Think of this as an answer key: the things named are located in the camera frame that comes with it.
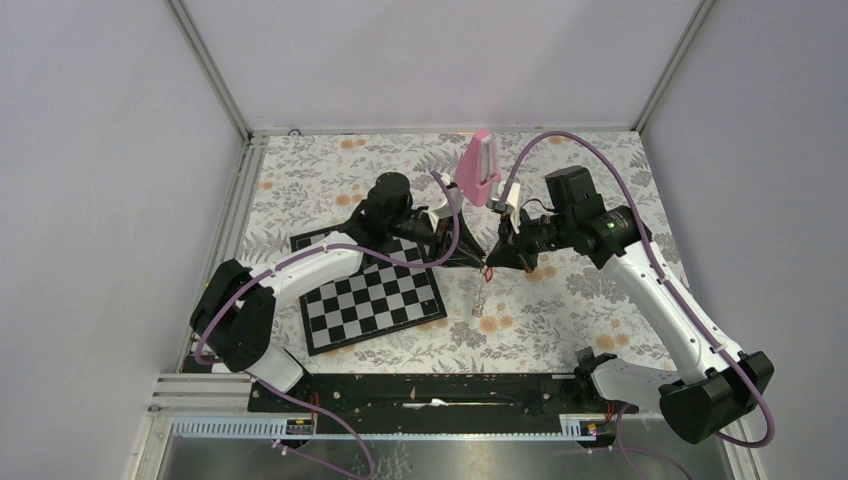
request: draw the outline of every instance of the checkered board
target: checkered board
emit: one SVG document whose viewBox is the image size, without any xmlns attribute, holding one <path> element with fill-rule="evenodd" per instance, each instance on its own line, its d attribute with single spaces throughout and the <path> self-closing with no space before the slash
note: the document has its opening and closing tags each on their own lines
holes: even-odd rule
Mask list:
<svg viewBox="0 0 848 480">
<path fill-rule="evenodd" d="M 320 242 L 335 227 L 291 238 L 292 251 Z M 424 249 L 395 239 L 388 255 L 423 263 Z M 391 265 L 383 260 L 351 277 L 324 284 L 300 297 L 309 355 L 447 317 L 430 269 Z"/>
</svg>

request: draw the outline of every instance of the pink holder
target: pink holder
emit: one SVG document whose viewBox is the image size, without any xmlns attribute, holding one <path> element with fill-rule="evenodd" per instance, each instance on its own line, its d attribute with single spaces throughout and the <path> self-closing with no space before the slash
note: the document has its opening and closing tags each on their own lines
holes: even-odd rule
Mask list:
<svg viewBox="0 0 848 480">
<path fill-rule="evenodd" d="M 454 181 L 469 202 L 482 207 L 489 200 L 492 185 L 501 181 L 495 136 L 480 130 L 471 138 L 462 161 L 456 168 Z"/>
</svg>

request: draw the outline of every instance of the floral tablecloth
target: floral tablecloth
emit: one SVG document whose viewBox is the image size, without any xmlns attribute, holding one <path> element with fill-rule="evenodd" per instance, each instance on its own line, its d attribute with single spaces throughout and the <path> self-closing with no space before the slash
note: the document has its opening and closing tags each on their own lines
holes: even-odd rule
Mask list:
<svg viewBox="0 0 848 480">
<path fill-rule="evenodd" d="M 497 136 L 502 170 L 535 134 Z M 383 172 L 409 177 L 416 205 L 436 204 L 441 191 L 427 173 L 453 173 L 471 135 L 393 134 L 279 136 L 269 141 L 250 210 L 240 261 L 278 260 L 291 235 L 348 218 Z M 685 282 L 680 257 L 639 136 L 587 133 L 630 185 L 670 267 Z M 568 165 L 592 172 L 608 208 L 625 203 L 612 176 L 586 149 L 553 137 L 537 145 L 519 171 L 522 199 L 550 203 L 544 175 Z M 532 216 L 541 210 L 527 206 Z M 495 214 L 466 202 L 466 221 L 487 251 L 497 240 Z M 281 306 L 272 341 L 313 373 L 568 372 L 574 352 L 591 346 L 638 364 L 674 368 L 665 347 L 627 295 L 572 251 L 540 255 L 532 274 L 496 269 L 486 284 L 482 318 L 472 316 L 480 272 L 434 269 L 448 318 L 309 357 L 297 303 Z"/>
</svg>

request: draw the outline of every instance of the gray wall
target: gray wall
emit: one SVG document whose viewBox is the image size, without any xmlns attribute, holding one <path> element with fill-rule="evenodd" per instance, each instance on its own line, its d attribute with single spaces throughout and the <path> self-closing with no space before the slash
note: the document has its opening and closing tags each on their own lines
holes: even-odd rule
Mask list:
<svg viewBox="0 0 848 480">
<path fill-rule="evenodd" d="M 845 475 L 846 21 L 842 0 L 720 3 L 644 137 L 696 296 L 775 363 L 771 480 Z"/>
<path fill-rule="evenodd" d="M 164 2 L 0 6 L 0 478 L 123 473 L 238 150 Z"/>
<path fill-rule="evenodd" d="M 257 129 L 631 125 L 698 0 L 187 0 Z"/>
</svg>

